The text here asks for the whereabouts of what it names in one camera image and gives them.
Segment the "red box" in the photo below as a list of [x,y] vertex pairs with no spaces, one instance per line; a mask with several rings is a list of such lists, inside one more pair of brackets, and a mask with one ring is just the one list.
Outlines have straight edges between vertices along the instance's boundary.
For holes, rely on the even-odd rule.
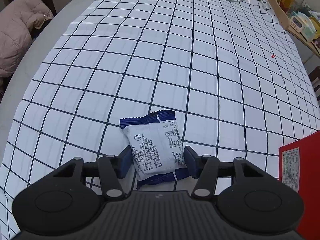
[[306,240],[320,239],[319,147],[320,131],[279,148],[279,180],[303,199],[304,214],[297,232]]

